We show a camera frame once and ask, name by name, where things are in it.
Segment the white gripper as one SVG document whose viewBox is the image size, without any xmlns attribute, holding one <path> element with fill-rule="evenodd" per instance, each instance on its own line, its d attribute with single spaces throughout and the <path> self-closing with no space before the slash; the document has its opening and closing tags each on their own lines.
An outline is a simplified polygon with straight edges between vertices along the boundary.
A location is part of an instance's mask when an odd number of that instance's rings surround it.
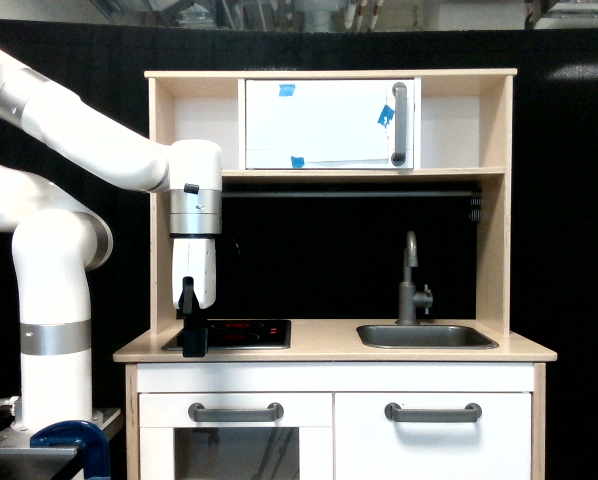
<svg viewBox="0 0 598 480">
<path fill-rule="evenodd" d="M 216 250 L 213 238 L 175 238 L 172 255 L 172 298 L 183 319 L 177 343 L 184 357 L 208 351 L 207 321 L 201 309 L 216 300 Z"/>
</svg>

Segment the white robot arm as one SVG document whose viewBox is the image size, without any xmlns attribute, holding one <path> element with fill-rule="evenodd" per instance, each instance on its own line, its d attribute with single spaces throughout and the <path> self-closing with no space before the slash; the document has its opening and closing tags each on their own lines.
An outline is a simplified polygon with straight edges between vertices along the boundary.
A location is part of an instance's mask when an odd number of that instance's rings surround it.
<svg viewBox="0 0 598 480">
<path fill-rule="evenodd" d="M 126 190 L 170 196 L 173 304 L 184 351 L 207 350 L 204 310 L 216 298 L 221 150 L 208 140 L 151 141 L 0 50 L 0 119 Z M 12 236 L 18 285 L 21 407 L 37 432 L 93 415 L 87 274 L 113 249 L 110 228 L 51 181 L 0 165 L 0 232 Z"/>
</svg>

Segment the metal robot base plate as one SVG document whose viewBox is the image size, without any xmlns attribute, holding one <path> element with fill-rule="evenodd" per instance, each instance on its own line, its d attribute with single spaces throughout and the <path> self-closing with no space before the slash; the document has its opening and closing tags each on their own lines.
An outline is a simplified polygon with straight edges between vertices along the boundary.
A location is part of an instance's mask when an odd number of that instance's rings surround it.
<svg viewBox="0 0 598 480">
<path fill-rule="evenodd" d="M 94 410 L 90 422 L 103 431 L 107 440 L 111 440 L 125 425 L 119 408 Z M 31 447 L 32 432 L 13 423 L 0 431 L 0 456 L 3 455 L 48 455 L 74 457 L 78 453 L 76 446 Z"/>
</svg>

